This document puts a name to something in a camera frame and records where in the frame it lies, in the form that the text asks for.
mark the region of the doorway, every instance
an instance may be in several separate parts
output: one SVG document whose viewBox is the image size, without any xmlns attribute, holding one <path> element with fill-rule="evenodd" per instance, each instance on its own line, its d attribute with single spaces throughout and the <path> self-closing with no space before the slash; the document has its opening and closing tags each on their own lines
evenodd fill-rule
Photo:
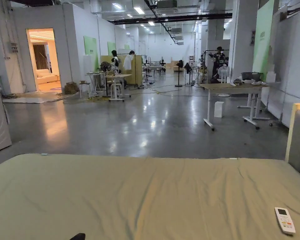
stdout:
<svg viewBox="0 0 300 240">
<path fill-rule="evenodd" d="M 37 91 L 61 93 L 53 28 L 28 29 L 27 37 Z"/>
</svg>

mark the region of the white sofa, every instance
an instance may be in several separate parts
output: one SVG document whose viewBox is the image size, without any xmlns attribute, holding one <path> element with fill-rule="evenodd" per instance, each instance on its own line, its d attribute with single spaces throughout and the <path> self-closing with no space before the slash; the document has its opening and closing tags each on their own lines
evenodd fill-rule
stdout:
<svg viewBox="0 0 300 240">
<path fill-rule="evenodd" d="M 55 82 L 59 80 L 59 76 L 53 73 L 49 73 L 49 69 L 37 69 L 36 73 L 38 84 Z"/>
</svg>

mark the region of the green sign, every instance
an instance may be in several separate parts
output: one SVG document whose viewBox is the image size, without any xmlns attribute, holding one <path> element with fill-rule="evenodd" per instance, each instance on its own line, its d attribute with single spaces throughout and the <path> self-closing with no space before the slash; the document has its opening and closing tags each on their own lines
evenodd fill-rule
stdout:
<svg viewBox="0 0 300 240">
<path fill-rule="evenodd" d="M 109 54 L 109 56 L 111 56 L 112 55 L 112 51 L 113 50 L 117 50 L 117 48 L 116 48 L 116 46 L 115 46 L 115 43 L 113 43 L 113 42 L 108 42 L 108 54 Z"/>
<path fill-rule="evenodd" d="M 94 71 L 99 68 L 98 61 L 98 51 L 97 51 L 97 39 L 93 37 L 84 36 L 84 50 L 86 55 L 92 56 L 92 65 L 94 66 Z"/>
<path fill-rule="evenodd" d="M 263 81 L 268 72 L 268 55 L 272 25 L 274 0 L 269 0 L 257 14 L 256 39 L 254 45 L 253 67 L 254 72 L 263 73 Z"/>
</svg>

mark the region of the air conditioner remote control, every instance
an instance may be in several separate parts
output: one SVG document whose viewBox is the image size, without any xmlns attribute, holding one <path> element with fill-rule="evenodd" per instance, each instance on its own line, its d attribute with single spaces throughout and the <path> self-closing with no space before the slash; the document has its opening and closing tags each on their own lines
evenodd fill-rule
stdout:
<svg viewBox="0 0 300 240">
<path fill-rule="evenodd" d="M 275 207 L 274 210 L 282 231 L 285 234 L 294 235 L 296 233 L 296 229 L 294 228 L 294 224 L 288 210 L 280 207 Z"/>
</svg>

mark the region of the bed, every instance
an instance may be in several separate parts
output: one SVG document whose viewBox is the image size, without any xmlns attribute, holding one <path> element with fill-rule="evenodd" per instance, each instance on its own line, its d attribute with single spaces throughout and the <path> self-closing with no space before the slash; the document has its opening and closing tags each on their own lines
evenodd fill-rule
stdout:
<svg viewBox="0 0 300 240">
<path fill-rule="evenodd" d="M 288 139 L 286 161 L 14 157 L 0 165 L 0 240 L 300 239 L 300 104 Z"/>
</svg>

